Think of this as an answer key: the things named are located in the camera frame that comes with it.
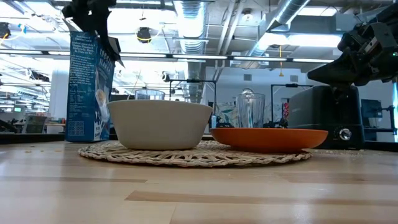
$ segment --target ceiling duct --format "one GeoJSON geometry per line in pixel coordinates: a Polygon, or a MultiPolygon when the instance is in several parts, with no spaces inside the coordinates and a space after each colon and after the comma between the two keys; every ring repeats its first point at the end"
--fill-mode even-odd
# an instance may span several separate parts
{"type": "MultiPolygon", "coordinates": [[[[205,42],[201,39],[205,37],[206,21],[206,2],[203,1],[174,1],[175,10],[178,14],[178,35],[198,40],[181,40],[181,50],[183,54],[203,54],[205,52],[205,42]]],[[[185,71],[186,79],[203,80],[204,73],[201,72],[200,62],[187,62],[185,71]]],[[[187,84],[189,100],[192,103],[201,102],[201,92],[203,84],[187,84]]]]}
{"type": "Polygon", "coordinates": [[[269,36],[267,33],[275,28],[290,24],[297,14],[310,2],[310,0],[281,0],[278,8],[270,13],[271,19],[266,20],[266,33],[259,39],[247,56],[260,57],[267,50],[269,36]]]}

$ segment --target orange plate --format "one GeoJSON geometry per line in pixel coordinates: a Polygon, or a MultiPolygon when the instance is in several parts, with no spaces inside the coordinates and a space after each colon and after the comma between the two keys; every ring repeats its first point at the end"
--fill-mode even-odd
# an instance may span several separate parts
{"type": "Polygon", "coordinates": [[[293,153],[317,147],[326,139],[328,131],[282,128],[215,128],[214,139],[234,149],[250,152],[293,153]]]}

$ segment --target ceiling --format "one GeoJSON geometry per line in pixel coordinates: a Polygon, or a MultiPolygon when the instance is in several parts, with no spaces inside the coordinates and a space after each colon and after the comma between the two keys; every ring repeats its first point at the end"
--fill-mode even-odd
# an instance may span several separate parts
{"type": "MultiPolygon", "coordinates": [[[[140,1],[118,1],[123,6],[140,1]]],[[[10,23],[12,35],[17,35],[21,29],[19,24],[25,24],[27,29],[19,38],[5,40],[1,49],[30,49],[30,50],[69,50],[70,37],[67,25],[61,17],[60,10],[67,1],[11,1],[0,2],[0,22],[10,23]]],[[[208,20],[206,22],[206,54],[215,54],[223,29],[223,18],[227,13],[230,0],[216,0],[208,3],[208,20]]],[[[352,14],[354,12],[365,12],[378,9],[390,4],[386,0],[368,1],[310,1],[307,7],[300,13],[303,16],[333,16],[336,11],[339,13],[352,14]]],[[[259,27],[264,22],[264,15],[274,10],[278,0],[245,0],[244,8],[251,10],[252,18],[248,21],[239,19],[233,39],[228,47],[227,54],[233,52],[246,52],[250,50],[261,34],[259,27]]],[[[153,9],[131,9],[114,8],[108,18],[108,32],[110,36],[119,39],[123,52],[164,52],[180,53],[178,37],[178,20],[175,12],[153,9]],[[136,39],[136,32],[140,27],[150,27],[154,37],[149,44],[142,44],[136,39]]],[[[268,48],[267,54],[274,57],[301,57],[301,58],[327,58],[335,59],[339,56],[336,48],[333,47],[306,47],[297,45],[283,45],[281,49],[268,48]]],[[[26,73],[27,70],[40,72],[51,79],[52,70],[61,63],[68,65],[68,62],[57,60],[55,57],[34,58],[34,57],[10,57],[0,55],[0,77],[3,83],[37,83],[26,73]]],[[[126,68],[118,66],[115,69],[115,83],[118,85],[138,86],[165,86],[161,79],[162,72],[174,74],[176,77],[184,77],[183,62],[125,62],[126,68]]],[[[269,68],[279,68],[279,63],[270,63],[269,68]]],[[[299,68],[302,72],[312,69],[312,66],[302,63],[285,63],[284,68],[299,68]]],[[[29,90],[36,91],[42,96],[43,89],[29,87],[29,90]]]]}

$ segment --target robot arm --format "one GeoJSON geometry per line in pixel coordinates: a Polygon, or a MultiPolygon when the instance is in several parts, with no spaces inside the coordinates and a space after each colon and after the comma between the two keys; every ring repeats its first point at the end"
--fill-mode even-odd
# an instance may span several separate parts
{"type": "Polygon", "coordinates": [[[369,23],[357,24],[343,35],[340,58],[314,69],[308,78],[336,88],[391,81],[398,75],[398,3],[380,12],[369,23]]]}

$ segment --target wooden table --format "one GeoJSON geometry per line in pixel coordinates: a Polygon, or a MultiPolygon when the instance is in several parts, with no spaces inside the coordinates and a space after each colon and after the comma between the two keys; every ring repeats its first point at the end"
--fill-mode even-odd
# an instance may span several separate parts
{"type": "Polygon", "coordinates": [[[392,152],[182,169],[92,161],[81,146],[0,146],[0,223],[398,223],[392,152]]]}

